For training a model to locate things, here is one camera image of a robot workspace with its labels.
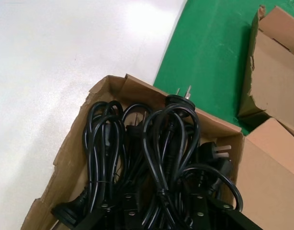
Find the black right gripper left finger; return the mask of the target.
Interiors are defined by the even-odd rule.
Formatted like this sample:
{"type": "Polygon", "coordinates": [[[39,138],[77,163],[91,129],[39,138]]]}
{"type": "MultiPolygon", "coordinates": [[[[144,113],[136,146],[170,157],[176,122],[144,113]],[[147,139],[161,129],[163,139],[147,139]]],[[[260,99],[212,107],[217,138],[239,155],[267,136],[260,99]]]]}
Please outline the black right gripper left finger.
{"type": "Polygon", "coordinates": [[[136,230],[137,193],[123,193],[86,216],[76,230],[136,230]]]}

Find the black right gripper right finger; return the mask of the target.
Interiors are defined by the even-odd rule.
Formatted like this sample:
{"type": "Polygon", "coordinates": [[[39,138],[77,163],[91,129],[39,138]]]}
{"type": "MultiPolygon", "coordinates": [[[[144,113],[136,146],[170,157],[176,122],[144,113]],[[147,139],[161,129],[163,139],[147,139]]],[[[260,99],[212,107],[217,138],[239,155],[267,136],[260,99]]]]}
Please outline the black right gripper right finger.
{"type": "Polygon", "coordinates": [[[185,200],[192,230],[256,230],[257,224],[238,210],[209,195],[190,194],[185,200]]]}

